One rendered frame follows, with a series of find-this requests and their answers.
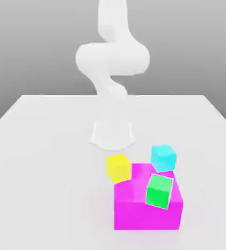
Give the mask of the small green cube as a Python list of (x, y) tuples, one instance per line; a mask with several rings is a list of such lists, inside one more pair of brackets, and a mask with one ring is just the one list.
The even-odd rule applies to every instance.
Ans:
[(152, 174), (146, 188), (148, 205), (168, 209), (173, 187), (173, 178)]

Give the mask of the large magenta box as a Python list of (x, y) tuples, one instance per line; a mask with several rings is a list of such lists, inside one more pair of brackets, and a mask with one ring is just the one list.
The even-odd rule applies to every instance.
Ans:
[(114, 185), (115, 230), (178, 230), (183, 210), (183, 198), (173, 171), (158, 175), (173, 179), (168, 209), (146, 203), (148, 181), (156, 170), (151, 163), (133, 163), (132, 178)]

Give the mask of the small cyan cube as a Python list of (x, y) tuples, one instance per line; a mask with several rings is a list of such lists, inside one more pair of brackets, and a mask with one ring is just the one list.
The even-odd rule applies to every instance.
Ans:
[(177, 153), (170, 145), (152, 146), (150, 162), (157, 172), (173, 171)]

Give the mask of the small yellow cube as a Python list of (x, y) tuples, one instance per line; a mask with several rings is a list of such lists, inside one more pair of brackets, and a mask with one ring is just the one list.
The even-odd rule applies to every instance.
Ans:
[(132, 176), (132, 163), (123, 154), (106, 157), (106, 174), (113, 184), (130, 180)]

